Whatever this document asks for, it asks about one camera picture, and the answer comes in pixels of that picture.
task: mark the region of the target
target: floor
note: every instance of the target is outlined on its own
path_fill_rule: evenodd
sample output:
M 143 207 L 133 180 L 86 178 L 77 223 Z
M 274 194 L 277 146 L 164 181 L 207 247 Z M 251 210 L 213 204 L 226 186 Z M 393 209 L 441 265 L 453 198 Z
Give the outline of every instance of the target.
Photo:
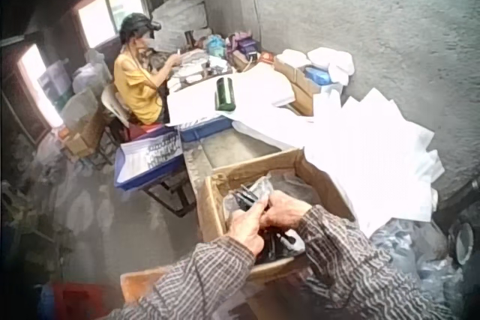
M 63 159 L 58 167 L 53 186 L 36 183 L 29 195 L 42 198 L 43 210 L 72 231 L 72 252 L 61 267 L 64 281 L 106 286 L 107 306 L 123 304 L 123 273 L 171 264 L 198 242 L 195 211 L 178 218 L 144 192 L 114 188 L 111 165 L 98 171 Z M 155 190 L 175 201 L 161 187 Z M 191 187 L 185 192 L 191 201 Z

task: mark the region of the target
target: open cardboard box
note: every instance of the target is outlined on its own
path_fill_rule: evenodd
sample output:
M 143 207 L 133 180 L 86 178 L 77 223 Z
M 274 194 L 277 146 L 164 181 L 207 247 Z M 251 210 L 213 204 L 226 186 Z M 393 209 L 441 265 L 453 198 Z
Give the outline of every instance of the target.
M 297 176 L 318 192 L 322 205 L 327 211 L 339 217 L 354 220 L 347 202 L 329 175 L 310 164 L 305 159 L 303 150 L 294 149 L 217 168 L 212 176 L 205 179 L 200 200 L 197 203 L 200 229 L 204 241 L 212 241 L 227 232 L 223 200 L 228 192 L 240 188 L 241 184 L 253 183 L 274 169 L 294 169 Z M 284 277 L 292 271 L 302 269 L 306 265 L 305 254 L 269 264 L 256 265 L 248 280 L 266 283 L 269 280 Z
M 314 95 L 320 94 L 324 91 L 330 92 L 336 90 L 342 94 L 343 86 L 341 84 L 330 84 L 320 86 L 313 80 L 308 79 L 303 73 L 302 69 L 297 69 L 287 63 L 281 61 L 275 56 L 274 69 L 282 73 L 290 81 L 293 93 L 295 94 L 295 102 L 292 106 L 302 115 L 312 116 L 314 113 Z

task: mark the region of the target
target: window frame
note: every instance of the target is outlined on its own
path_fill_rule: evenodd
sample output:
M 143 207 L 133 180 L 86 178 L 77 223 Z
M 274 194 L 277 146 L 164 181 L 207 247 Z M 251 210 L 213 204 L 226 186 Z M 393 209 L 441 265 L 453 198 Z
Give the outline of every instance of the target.
M 96 1 L 96 0 L 89 0 L 88 3 L 86 4 L 82 4 L 81 7 L 76 7 L 76 19 L 77 19 L 77 22 L 78 22 L 78 27 L 79 27 L 79 31 L 80 33 L 82 34 L 82 39 L 83 39 L 83 44 L 85 46 L 85 49 L 90 49 L 90 46 L 89 46 L 89 41 L 87 40 L 87 37 L 86 37 L 86 34 L 85 34 L 85 29 L 83 28 L 83 25 L 82 25 L 82 20 L 80 18 L 80 9 L 86 7 L 87 5 L 91 4 L 93 1 Z M 113 25 L 113 30 L 115 31 L 115 35 L 113 37 L 110 37 L 104 41 L 102 41 L 101 43 L 97 44 L 95 46 L 95 48 L 98 48 L 99 46 L 102 46 L 104 45 L 105 43 L 108 43 L 110 42 L 112 39 L 115 39 L 116 37 L 119 36 L 119 31 L 120 29 L 117 28 L 117 25 L 115 23 L 115 19 L 113 17 L 113 12 L 112 12 L 112 7 L 110 5 L 110 0 L 105 0 L 106 2 L 106 9 L 108 10 L 108 14 L 109 14 L 109 17 L 110 17 L 110 22 L 112 22 L 112 25 Z M 149 8 L 148 8 L 148 0 L 140 0 L 140 2 L 142 3 L 142 9 L 143 9 L 143 13 L 146 15 L 146 16 L 149 16 Z

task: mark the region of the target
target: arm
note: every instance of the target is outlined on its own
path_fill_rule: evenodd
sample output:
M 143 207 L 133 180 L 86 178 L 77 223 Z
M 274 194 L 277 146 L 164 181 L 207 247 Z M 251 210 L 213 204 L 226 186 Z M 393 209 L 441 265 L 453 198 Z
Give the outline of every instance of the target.
M 115 310 L 108 319 L 210 319 L 243 286 L 262 251 L 258 231 L 265 206 L 266 201 L 258 202 L 248 212 L 236 214 L 227 236 L 197 245 L 138 305 Z
M 172 71 L 172 67 L 178 64 L 181 59 L 182 57 L 180 55 L 171 55 L 165 61 L 165 65 L 156 74 L 150 74 L 147 70 L 134 64 L 130 59 L 125 59 L 121 63 L 121 68 L 127 74 L 129 84 L 137 85 L 143 83 L 148 87 L 144 90 L 144 96 L 151 97 L 157 94 L 157 88 L 167 80 L 170 71 Z
M 337 308 L 346 308 L 366 319 L 444 319 L 452 317 L 446 307 L 433 304 L 419 291 L 414 280 L 394 269 L 390 256 L 374 248 L 349 220 L 283 193 L 274 193 L 272 209 L 289 214 L 306 245 L 315 276 L 325 286 L 321 293 Z M 267 211 L 263 222 L 279 224 L 279 215 Z

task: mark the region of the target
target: woman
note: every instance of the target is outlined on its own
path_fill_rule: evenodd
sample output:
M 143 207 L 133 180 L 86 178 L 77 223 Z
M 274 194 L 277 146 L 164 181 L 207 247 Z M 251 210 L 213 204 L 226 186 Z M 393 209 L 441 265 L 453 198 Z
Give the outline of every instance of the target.
M 140 13 L 127 16 L 120 28 L 121 52 L 115 60 L 113 76 L 121 97 L 144 124 L 165 124 L 169 121 L 167 98 L 159 89 L 167 80 L 172 67 L 181 62 L 180 55 L 171 55 L 156 73 L 140 66 L 140 53 L 147 50 L 148 39 L 155 27 L 150 19 Z

